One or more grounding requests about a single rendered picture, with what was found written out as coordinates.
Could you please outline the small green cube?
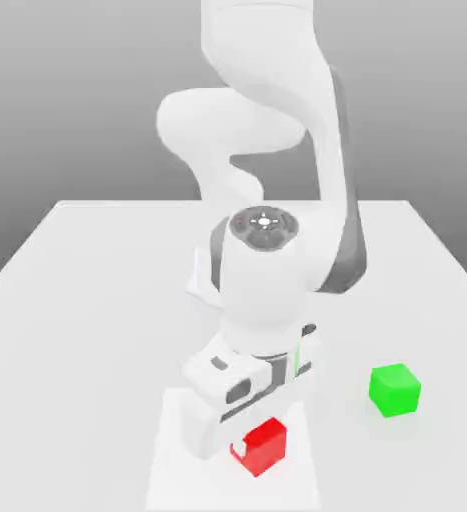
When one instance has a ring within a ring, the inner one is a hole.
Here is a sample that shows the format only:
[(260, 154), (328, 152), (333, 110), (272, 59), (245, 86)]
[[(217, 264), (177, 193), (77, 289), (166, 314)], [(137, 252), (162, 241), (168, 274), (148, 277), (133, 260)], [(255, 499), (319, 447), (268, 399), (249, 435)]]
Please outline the small green cube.
[(419, 404), (421, 383), (403, 363), (371, 370), (369, 398), (385, 418), (414, 413)]

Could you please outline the small red cube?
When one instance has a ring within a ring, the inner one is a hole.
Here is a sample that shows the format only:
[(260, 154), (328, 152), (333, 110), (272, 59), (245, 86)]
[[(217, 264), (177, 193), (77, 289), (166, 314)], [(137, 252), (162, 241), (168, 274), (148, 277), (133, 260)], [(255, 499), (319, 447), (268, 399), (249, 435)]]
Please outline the small red cube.
[(253, 476), (258, 477), (285, 457), (287, 428), (275, 417), (248, 432), (243, 440), (247, 453), (243, 459), (232, 456)]

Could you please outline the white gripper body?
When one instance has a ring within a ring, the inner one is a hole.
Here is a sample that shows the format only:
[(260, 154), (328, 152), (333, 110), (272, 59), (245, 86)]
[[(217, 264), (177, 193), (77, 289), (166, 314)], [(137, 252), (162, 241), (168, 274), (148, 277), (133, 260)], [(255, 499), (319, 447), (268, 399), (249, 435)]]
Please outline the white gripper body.
[(206, 460), (271, 417), (281, 418), (315, 383), (319, 348), (304, 336), (286, 354), (233, 351), (220, 336), (184, 365), (190, 385), (181, 405), (184, 445)]

